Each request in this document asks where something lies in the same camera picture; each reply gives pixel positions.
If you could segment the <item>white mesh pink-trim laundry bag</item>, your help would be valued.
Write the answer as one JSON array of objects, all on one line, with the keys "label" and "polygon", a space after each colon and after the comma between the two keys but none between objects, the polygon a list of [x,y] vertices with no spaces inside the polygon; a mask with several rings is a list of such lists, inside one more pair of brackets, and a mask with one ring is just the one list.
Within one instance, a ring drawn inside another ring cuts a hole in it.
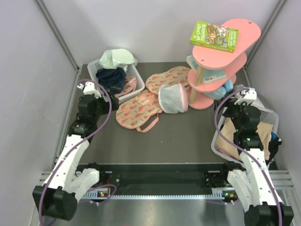
[{"label": "white mesh pink-trim laundry bag", "polygon": [[158,92],[158,101],[165,113],[177,114],[188,110],[187,91],[181,83],[161,86]]}]

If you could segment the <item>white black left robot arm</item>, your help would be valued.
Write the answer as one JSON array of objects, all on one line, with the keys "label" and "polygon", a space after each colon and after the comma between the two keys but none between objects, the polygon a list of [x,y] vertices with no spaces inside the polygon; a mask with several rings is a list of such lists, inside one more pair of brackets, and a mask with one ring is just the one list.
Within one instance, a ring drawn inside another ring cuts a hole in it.
[{"label": "white black left robot arm", "polygon": [[45,224],[44,217],[70,221],[79,201],[90,188],[106,183],[107,176],[96,163],[84,168],[78,178],[74,179],[73,176],[83,153],[100,130],[97,126],[100,117],[109,117],[118,108],[119,101],[112,95],[96,97],[86,94],[79,98],[78,112],[69,127],[61,155],[43,185],[35,186],[32,192],[41,226]]}]

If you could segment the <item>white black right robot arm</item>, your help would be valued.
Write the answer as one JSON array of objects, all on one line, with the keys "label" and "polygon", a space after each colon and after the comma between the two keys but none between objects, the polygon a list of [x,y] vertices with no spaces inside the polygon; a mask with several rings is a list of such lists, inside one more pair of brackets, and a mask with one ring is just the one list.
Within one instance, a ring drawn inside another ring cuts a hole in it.
[{"label": "white black right robot arm", "polygon": [[225,170],[220,173],[224,186],[233,186],[244,208],[247,226],[289,226],[294,213],[283,204],[272,184],[266,165],[263,144],[257,132],[261,112],[255,106],[230,100],[223,116],[230,118],[235,133],[233,143],[238,149],[245,170]]}]

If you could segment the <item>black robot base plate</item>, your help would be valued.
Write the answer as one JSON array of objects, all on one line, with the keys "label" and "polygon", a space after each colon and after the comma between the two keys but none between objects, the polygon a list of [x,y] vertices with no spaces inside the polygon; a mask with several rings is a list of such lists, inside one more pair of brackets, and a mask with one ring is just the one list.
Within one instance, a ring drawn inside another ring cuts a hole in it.
[{"label": "black robot base plate", "polygon": [[100,172],[99,185],[114,184],[117,195],[209,195],[212,189],[228,187],[228,172],[244,170],[234,162],[185,164],[79,165]]}]

